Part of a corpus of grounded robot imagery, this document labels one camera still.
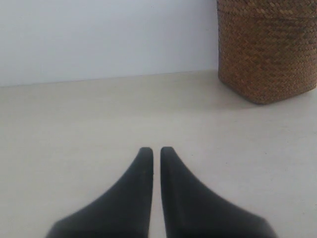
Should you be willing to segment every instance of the woven basket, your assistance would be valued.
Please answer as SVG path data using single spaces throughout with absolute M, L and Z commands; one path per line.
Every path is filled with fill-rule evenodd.
M 317 0 L 217 0 L 219 78 L 257 104 L 317 84 Z

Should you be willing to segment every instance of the white floor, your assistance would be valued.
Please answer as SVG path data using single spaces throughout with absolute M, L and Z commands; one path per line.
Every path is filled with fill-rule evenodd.
M 317 90 L 256 106 L 215 72 L 0 88 L 0 237 L 43 238 L 106 191 L 142 146 L 155 152 L 150 237 L 165 237 L 167 145 L 280 238 L 316 238 L 316 143 Z

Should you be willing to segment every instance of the brown basket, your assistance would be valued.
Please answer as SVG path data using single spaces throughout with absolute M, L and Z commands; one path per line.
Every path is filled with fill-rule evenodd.
M 257 104 L 317 84 L 317 0 L 217 0 L 219 78 Z

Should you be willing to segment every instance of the white wall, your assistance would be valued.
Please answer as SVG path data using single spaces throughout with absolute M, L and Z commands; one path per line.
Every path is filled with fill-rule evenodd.
M 0 86 L 217 68 L 216 0 L 2 0 Z

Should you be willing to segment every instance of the floor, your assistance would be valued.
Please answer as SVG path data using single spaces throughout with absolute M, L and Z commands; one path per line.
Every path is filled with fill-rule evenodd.
M 159 150 L 173 146 L 280 238 L 316 238 L 316 143 L 317 90 L 257 106 L 214 71 L 0 88 L 0 237 L 43 238 L 143 146 L 155 152 L 150 237 L 165 237 Z

